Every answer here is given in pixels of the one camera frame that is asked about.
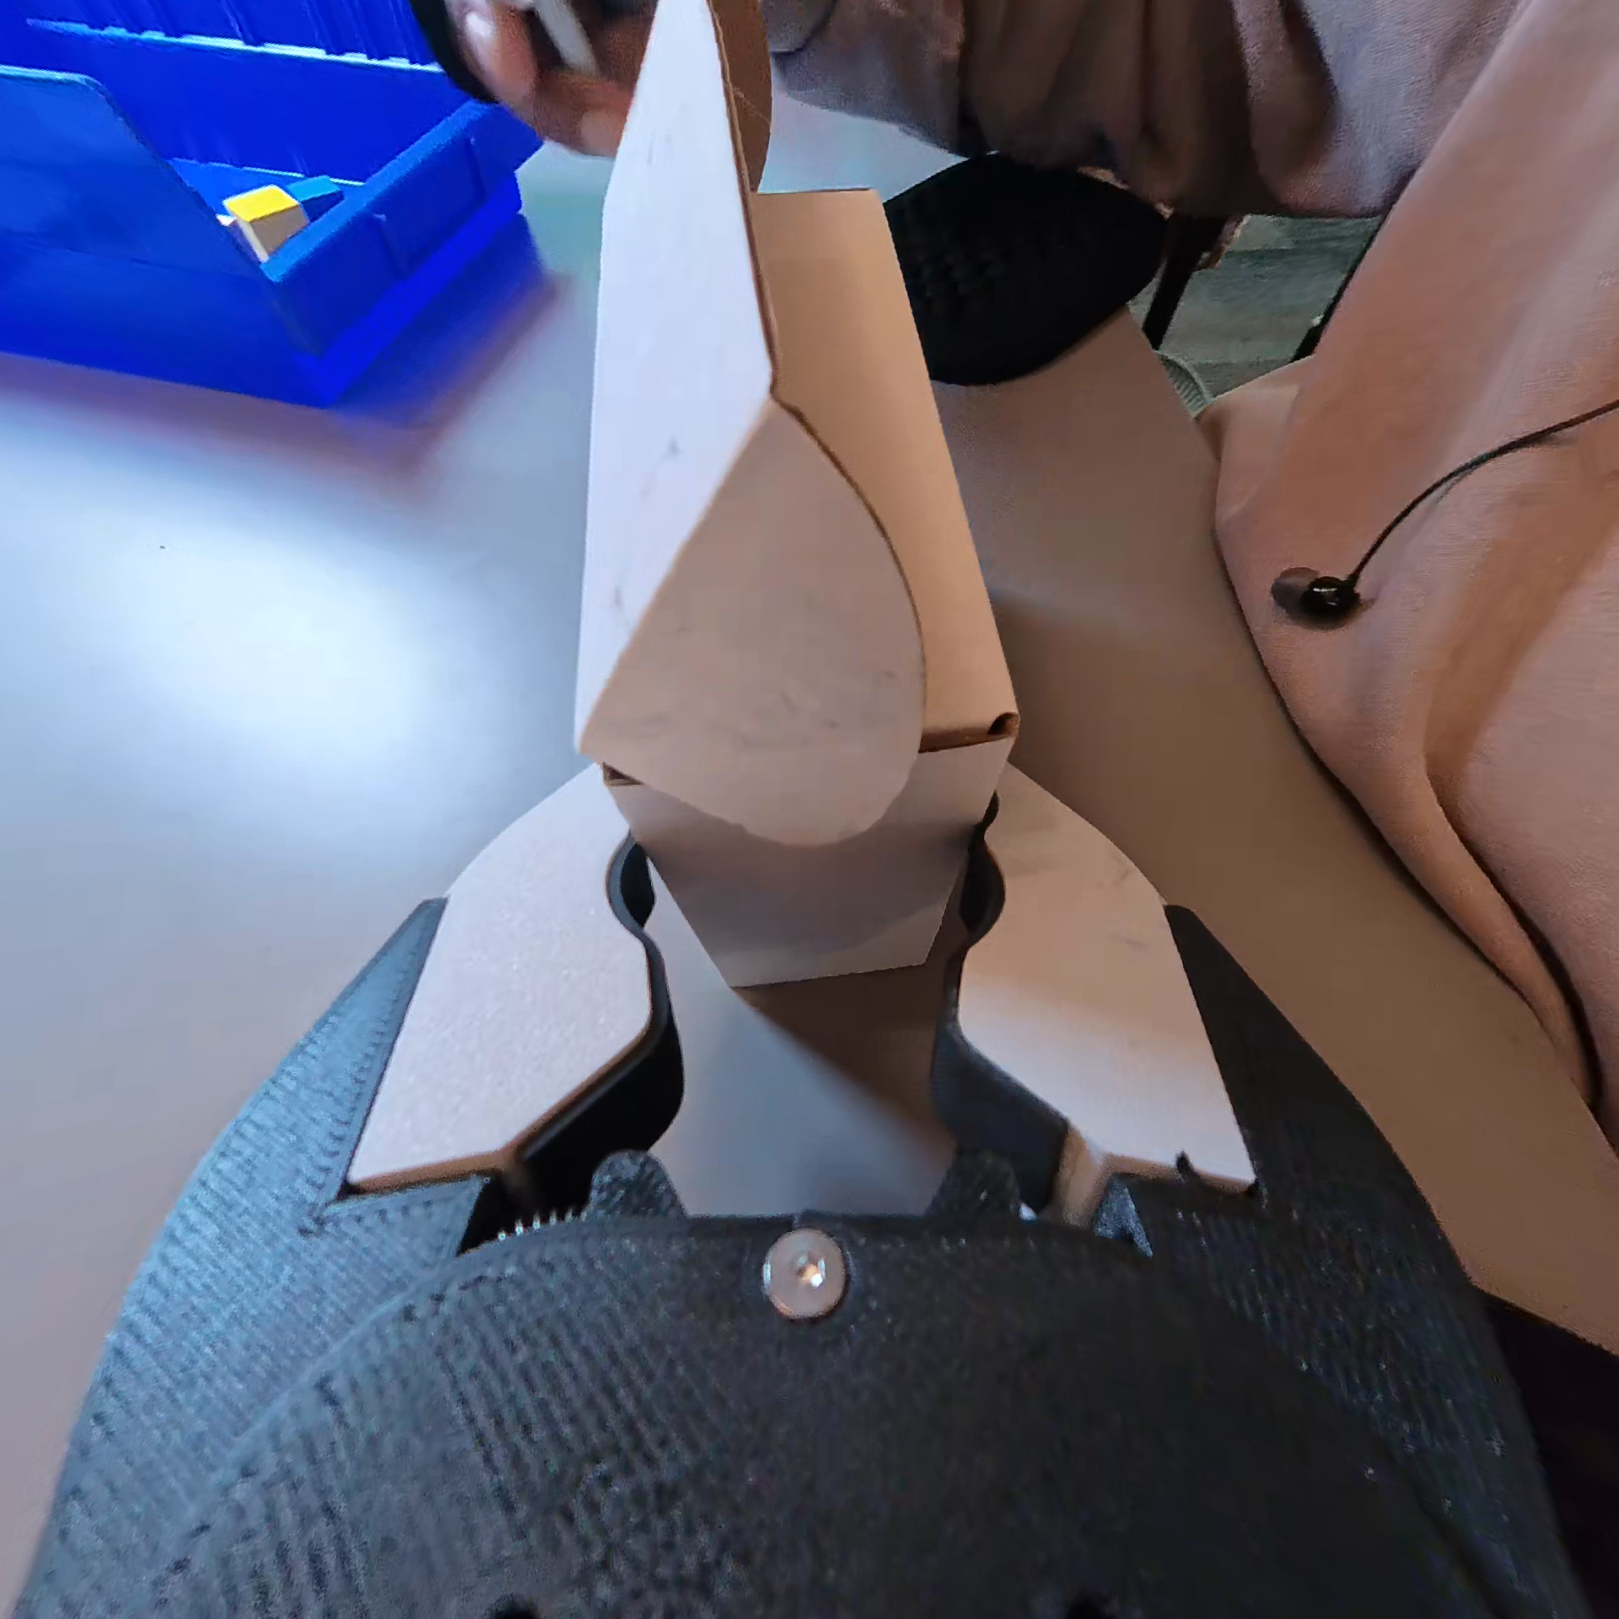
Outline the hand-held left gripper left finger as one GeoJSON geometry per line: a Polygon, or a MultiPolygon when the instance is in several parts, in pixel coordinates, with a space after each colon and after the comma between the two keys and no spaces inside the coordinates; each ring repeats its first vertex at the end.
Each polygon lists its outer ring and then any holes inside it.
{"type": "Polygon", "coordinates": [[[481,1174],[516,1208],[577,1208],[685,1099],[653,876],[599,767],[454,880],[358,1132],[363,1193],[481,1174]]]}

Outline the white cardboard box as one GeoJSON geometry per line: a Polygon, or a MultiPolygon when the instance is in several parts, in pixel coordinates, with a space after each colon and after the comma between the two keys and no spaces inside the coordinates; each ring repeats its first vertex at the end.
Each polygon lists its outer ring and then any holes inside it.
{"type": "Polygon", "coordinates": [[[661,4],[601,213],[577,749],[734,988],[906,968],[1019,728],[871,189],[762,192],[764,23],[661,4]]]}

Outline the person's right forearm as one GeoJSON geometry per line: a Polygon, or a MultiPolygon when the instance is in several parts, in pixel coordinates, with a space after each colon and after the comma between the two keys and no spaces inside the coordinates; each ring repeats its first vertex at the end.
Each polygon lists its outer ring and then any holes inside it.
{"type": "Polygon", "coordinates": [[[1300,4],[764,4],[764,26],[802,102],[1110,170],[1187,213],[1365,218],[1414,168],[1334,85],[1300,4]]]}

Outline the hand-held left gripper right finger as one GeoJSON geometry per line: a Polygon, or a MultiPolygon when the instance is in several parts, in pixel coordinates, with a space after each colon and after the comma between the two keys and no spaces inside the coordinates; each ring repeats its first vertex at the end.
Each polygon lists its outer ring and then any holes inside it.
{"type": "Polygon", "coordinates": [[[959,900],[937,1110],[1032,1217],[1085,1224],[1118,1174],[1255,1187],[1162,895],[1115,844],[1005,767],[959,900]]]}

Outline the black mesh chair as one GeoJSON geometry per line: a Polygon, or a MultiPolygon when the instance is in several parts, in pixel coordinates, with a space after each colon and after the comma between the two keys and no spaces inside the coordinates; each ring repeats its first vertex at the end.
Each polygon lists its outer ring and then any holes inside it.
{"type": "Polygon", "coordinates": [[[1153,291],[1143,337],[1173,329],[1235,218],[1158,210],[1104,170],[970,155],[884,202],[927,374],[1001,386],[1048,368],[1153,291]]]}

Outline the person's beige sweatshirt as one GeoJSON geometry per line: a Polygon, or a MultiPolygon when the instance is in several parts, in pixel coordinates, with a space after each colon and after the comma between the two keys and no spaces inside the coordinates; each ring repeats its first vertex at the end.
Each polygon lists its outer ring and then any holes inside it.
{"type": "Polygon", "coordinates": [[[1517,4],[1314,358],[1206,413],[1296,728],[1616,1140],[1616,4],[1517,4]]]}

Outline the yellow wooden cube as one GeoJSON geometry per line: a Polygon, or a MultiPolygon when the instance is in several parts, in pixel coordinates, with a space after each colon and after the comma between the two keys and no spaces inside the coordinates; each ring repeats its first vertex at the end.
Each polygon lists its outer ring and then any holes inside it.
{"type": "Polygon", "coordinates": [[[219,219],[257,264],[311,228],[306,209],[279,185],[227,196],[219,219]]]}

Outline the person's right hand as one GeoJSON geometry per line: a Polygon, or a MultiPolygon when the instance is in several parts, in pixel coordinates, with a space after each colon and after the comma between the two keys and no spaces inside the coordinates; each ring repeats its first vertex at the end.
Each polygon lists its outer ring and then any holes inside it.
{"type": "Polygon", "coordinates": [[[574,4],[591,69],[569,61],[535,10],[516,4],[445,4],[454,52],[476,92],[504,105],[547,143],[584,155],[618,155],[653,11],[601,16],[574,4]]]}

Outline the blue plastic bin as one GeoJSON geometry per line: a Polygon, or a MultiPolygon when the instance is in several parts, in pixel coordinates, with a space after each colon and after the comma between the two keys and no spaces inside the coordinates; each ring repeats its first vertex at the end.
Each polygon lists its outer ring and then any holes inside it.
{"type": "Polygon", "coordinates": [[[4,4],[4,353],[326,408],[535,269],[537,151],[410,4],[4,4]],[[303,174],[344,202],[257,264],[225,198],[303,174]]]}

